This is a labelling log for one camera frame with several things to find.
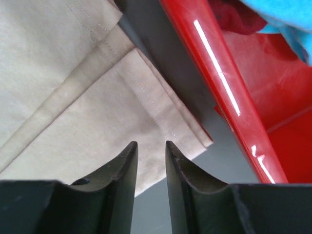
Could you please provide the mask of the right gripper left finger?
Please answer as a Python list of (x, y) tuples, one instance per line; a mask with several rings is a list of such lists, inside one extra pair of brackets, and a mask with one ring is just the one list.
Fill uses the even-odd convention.
[(138, 145), (71, 185), (57, 180), (3, 180), (3, 234), (128, 234), (137, 179)]

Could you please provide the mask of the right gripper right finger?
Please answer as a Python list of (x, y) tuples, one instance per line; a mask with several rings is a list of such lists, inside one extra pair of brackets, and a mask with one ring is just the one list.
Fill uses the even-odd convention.
[(172, 232), (175, 234), (309, 234), (310, 184), (228, 184), (165, 146)]

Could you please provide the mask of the beige t shirt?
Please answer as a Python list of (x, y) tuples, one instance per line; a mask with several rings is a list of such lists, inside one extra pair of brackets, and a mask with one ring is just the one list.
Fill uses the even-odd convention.
[(138, 143), (136, 194), (165, 177), (165, 143), (210, 136), (118, 25), (111, 0), (0, 3), (0, 177), (71, 184)]

